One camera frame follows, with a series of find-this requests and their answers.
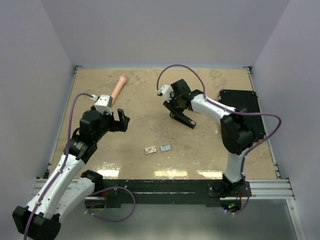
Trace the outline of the black stapler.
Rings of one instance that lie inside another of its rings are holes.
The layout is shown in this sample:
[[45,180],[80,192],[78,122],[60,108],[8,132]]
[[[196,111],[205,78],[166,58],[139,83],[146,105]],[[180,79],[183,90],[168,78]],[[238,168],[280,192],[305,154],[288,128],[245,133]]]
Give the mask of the black stapler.
[[179,123],[191,129],[195,128],[196,123],[191,118],[187,117],[184,114],[185,108],[178,106],[178,104],[174,103],[173,101],[171,102],[164,101],[163,106],[169,110],[169,116],[172,119],[178,121]]

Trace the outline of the grey staple box sleeve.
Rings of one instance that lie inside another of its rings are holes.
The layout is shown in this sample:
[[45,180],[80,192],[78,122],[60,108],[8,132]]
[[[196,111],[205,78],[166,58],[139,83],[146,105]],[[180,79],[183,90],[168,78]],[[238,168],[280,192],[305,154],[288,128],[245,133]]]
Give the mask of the grey staple box sleeve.
[[146,147],[144,149],[144,152],[145,152],[146,155],[153,154],[153,153],[157,152],[157,148],[156,148],[156,146]]

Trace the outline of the staple tray with staples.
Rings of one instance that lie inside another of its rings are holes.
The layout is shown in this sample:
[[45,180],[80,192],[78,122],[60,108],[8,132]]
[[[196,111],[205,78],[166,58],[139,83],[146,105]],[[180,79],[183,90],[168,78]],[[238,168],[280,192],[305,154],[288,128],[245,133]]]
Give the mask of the staple tray with staples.
[[161,152],[167,152],[167,151],[171,151],[171,150],[172,150],[172,146],[170,144],[160,146]]

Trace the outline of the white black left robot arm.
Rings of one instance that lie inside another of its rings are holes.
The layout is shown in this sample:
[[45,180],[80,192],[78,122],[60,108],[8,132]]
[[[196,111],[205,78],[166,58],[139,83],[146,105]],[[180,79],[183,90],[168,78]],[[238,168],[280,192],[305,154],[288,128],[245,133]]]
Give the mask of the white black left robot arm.
[[126,132],[130,118],[117,109],[119,119],[105,107],[92,106],[83,113],[79,127],[71,132],[58,165],[39,192],[26,206],[17,206],[12,217],[25,240],[54,240],[62,219],[87,196],[104,192],[103,176],[92,170],[83,172],[73,187],[77,173],[98,149],[98,142],[108,132]]

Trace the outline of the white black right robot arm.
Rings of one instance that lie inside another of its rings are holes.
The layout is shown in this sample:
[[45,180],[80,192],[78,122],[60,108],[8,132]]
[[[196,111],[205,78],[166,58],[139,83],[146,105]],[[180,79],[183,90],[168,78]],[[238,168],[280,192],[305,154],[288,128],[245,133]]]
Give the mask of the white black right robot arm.
[[222,175],[223,183],[216,190],[230,197],[235,196],[245,184],[245,153],[256,140],[252,123],[243,116],[246,109],[237,111],[234,107],[206,97],[199,89],[191,90],[184,79],[171,85],[163,85],[157,90],[157,95],[164,96],[163,105],[170,111],[170,117],[191,129],[195,128],[196,122],[184,114],[185,110],[203,114],[220,126],[221,139],[228,158],[225,173]]

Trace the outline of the pink toy microphone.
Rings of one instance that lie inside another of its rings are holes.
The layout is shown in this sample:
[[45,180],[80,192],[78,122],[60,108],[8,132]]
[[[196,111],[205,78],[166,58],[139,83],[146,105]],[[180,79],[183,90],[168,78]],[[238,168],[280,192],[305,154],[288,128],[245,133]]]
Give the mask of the pink toy microphone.
[[116,98],[118,97],[120,91],[122,90],[122,88],[125,85],[125,83],[127,82],[127,80],[128,80],[127,77],[124,75],[121,75],[119,77],[117,84],[110,95],[112,97],[112,102],[111,102],[112,105],[114,104]]

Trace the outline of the black hard case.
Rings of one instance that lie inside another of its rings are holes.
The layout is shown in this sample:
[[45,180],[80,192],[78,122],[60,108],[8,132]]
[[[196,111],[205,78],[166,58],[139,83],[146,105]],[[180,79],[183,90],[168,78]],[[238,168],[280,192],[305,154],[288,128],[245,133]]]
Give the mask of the black hard case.
[[[246,109],[247,113],[259,113],[260,107],[258,96],[253,90],[234,90],[222,89],[218,94],[218,102],[237,110]],[[258,142],[266,135],[262,117],[260,115],[250,116],[249,120],[252,124],[252,131],[255,140]]]

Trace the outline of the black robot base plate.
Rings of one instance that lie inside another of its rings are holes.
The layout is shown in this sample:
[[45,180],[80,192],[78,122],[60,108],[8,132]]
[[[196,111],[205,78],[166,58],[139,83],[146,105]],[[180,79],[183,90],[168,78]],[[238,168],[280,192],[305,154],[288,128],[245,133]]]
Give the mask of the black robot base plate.
[[137,205],[205,205],[220,207],[227,198],[251,197],[249,182],[229,183],[226,179],[102,179],[94,191],[107,188],[106,193],[92,195],[106,201],[107,208],[124,204]]

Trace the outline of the aluminium frame rail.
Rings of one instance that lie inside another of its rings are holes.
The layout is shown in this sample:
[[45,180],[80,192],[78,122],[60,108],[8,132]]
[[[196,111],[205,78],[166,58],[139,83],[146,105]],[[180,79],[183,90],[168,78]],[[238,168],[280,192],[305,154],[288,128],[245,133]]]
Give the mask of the aluminium frame rail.
[[292,200],[295,198],[289,179],[249,180],[255,200]]

